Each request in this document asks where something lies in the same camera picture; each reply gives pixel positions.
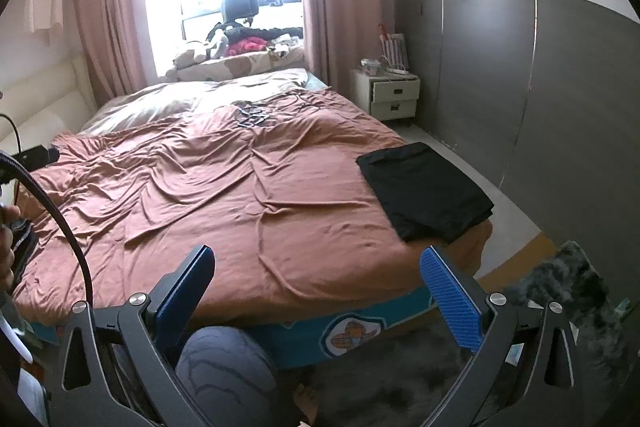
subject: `blue gripper pad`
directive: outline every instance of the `blue gripper pad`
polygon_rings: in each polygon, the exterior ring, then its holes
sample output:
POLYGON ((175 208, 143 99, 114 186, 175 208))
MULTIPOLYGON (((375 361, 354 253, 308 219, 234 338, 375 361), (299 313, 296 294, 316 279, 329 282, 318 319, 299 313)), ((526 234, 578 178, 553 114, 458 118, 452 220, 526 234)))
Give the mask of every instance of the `blue gripper pad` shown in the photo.
POLYGON ((458 345, 474 353, 478 351, 483 339, 481 314, 432 247, 420 256, 420 276, 436 299, 458 345))

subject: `gray pants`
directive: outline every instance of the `gray pants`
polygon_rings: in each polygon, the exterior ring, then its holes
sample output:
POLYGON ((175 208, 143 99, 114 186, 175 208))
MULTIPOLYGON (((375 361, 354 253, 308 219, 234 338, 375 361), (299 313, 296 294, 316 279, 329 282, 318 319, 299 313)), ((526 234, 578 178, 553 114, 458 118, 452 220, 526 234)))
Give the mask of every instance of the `gray pants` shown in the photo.
POLYGON ((244 331, 196 331, 175 374, 214 427, 271 427, 278 406, 276 369, 244 331))

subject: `cable on bed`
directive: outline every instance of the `cable on bed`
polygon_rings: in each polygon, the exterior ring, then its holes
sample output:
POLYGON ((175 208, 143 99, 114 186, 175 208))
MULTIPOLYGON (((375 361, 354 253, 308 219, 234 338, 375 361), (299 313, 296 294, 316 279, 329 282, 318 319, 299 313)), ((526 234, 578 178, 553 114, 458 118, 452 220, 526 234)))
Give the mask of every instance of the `cable on bed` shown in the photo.
POLYGON ((91 273, 89 272, 89 265, 84 258, 84 253, 82 253, 82 249, 78 244, 78 240, 76 236, 71 231, 68 223, 66 222, 65 217, 62 215, 60 210, 57 208, 56 204, 51 201, 47 193, 43 190, 42 187, 38 184, 38 182, 33 179, 29 171, 21 165, 20 162, 17 162, 14 158, 9 156, 4 151, 0 150, 0 168, 6 170, 10 174, 12 174, 18 182, 22 183, 24 188, 26 188, 39 202, 42 204, 44 209, 53 217, 53 220, 58 224, 60 230, 65 235, 66 240, 69 242, 69 246, 71 250, 73 250, 76 259, 78 260, 78 264, 80 265, 80 271, 82 272, 82 279, 84 280, 84 293, 86 301, 89 306, 94 305, 94 287, 91 281, 91 273))
MULTIPOLYGON (((21 154, 22 153, 22 146, 20 145, 20 133, 18 133, 18 128, 15 126, 14 121, 11 119, 11 117, 9 117, 8 114, 5 114, 3 112, 0 112, 0 118, 4 118, 5 120, 7 120, 11 124, 11 127, 14 128, 15 141, 18 144, 18 154, 21 154)), ((20 184, 17 183, 15 185, 15 188, 14 188, 14 204, 16 204, 18 202, 18 188, 19 187, 20 187, 20 184)))

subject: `white nightstand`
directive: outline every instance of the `white nightstand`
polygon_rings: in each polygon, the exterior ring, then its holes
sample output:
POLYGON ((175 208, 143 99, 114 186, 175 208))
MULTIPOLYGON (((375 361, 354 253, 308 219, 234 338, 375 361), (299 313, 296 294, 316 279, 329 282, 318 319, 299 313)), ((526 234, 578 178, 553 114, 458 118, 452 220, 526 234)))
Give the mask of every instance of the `white nightstand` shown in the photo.
POLYGON ((414 117, 419 96, 420 79, 414 74, 367 76, 351 70, 351 102, 378 120, 414 117))

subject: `headboard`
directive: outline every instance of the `headboard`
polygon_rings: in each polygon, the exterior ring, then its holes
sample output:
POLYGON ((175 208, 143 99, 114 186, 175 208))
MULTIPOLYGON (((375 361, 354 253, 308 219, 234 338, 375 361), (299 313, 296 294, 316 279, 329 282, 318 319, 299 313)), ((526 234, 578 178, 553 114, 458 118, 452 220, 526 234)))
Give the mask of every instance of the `headboard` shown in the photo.
MULTIPOLYGON (((97 105, 83 55, 19 80, 2 92, 0 112, 14 120, 22 149, 47 145, 60 132, 80 131, 97 105)), ((18 152, 11 125, 0 120, 0 149, 18 152)), ((2 188, 2 203, 13 200, 13 185, 2 188)))

